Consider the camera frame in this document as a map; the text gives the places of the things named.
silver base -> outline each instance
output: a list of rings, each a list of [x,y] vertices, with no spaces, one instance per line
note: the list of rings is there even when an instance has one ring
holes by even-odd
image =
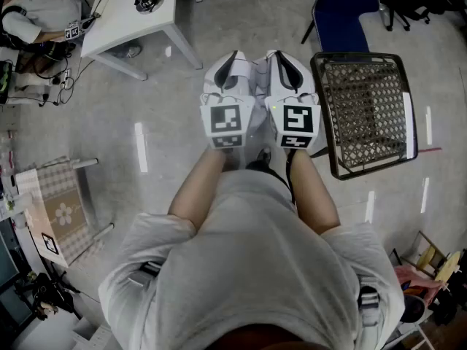
[[[150,7],[143,7],[141,4],[136,6],[136,10],[140,12],[142,15],[147,15],[149,13],[155,12],[159,7],[162,5],[163,0],[158,0],[157,4],[154,4]]]

gray floor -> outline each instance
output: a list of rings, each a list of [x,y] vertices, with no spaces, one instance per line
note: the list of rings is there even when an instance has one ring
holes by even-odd
[[[203,76],[215,60],[235,49],[259,58],[281,49],[309,65],[319,50],[316,33],[305,45],[314,0],[177,0],[177,22],[204,62],[195,70],[163,34],[143,38],[144,52],[131,62],[149,74],[140,82],[93,63],[64,106],[23,106],[16,160],[20,168],[60,155],[98,158],[86,169],[99,225],[113,220],[98,262],[70,271],[73,283],[97,298],[96,288],[109,268],[138,211],[164,213],[172,196],[206,146],[199,117]],[[456,14],[433,15],[431,24],[413,23],[405,32],[383,27],[379,14],[361,18],[371,51],[402,57],[409,77],[420,154],[402,166],[346,182],[334,179],[328,159],[316,164],[343,224],[365,219],[368,192],[375,191],[373,224],[390,251],[407,250],[424,230],[445,252],[466,245],[467,46]],[[88,60],[84,60],[81,69]],[[431,107],[433,145],[427,145],[425,113]],[[149,172],[139,170],[135,123],[142,123]],[[420,213],[423,182],[430,178],[426,212]]]

flower pattern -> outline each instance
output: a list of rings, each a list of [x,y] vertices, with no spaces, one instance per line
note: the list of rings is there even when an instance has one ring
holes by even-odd
[[[60,208],[55,210],[55,216],[58,219],[60,225],[69,225],[72,223],[72,208],[66,207],[66,205],[62,202],[60,204]]]

shirt sleeve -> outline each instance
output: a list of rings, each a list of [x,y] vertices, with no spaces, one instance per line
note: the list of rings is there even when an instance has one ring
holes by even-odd
[[[124,349],[130,348],[135,322],[151,300],[150,284],[136,284],[130,277],[143,264],[162,265],[171,249],[196,234],[193,224],[175,216],[140,214],[119,248],[117,267],[99,287],[99,298],[106,320]]]
[[[34,25],[27,17],[18,12],[10,12],[5,15],[2,23],[3,29],[8,34],[17,36],[28,44],[33,43],[41,32],[39,26]]]
[[[359,278],[377,280],[384,317],[377,349],[384,346],[404,312],[404,296],[389,257],[369,223],[335,227],[321,235]]]

pink cloth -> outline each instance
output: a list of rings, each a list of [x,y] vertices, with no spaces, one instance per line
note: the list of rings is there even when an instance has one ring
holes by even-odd
[[[410,265],[398,265],[394,267],[395,274],[399,280],[399,284],[407,283],[410,281],[410,287],[423,287],[427,288],[428,292],[423,298],[426,306],[431,304],[439,290],[444,286],[442,281],[434,281],[425,279]]]

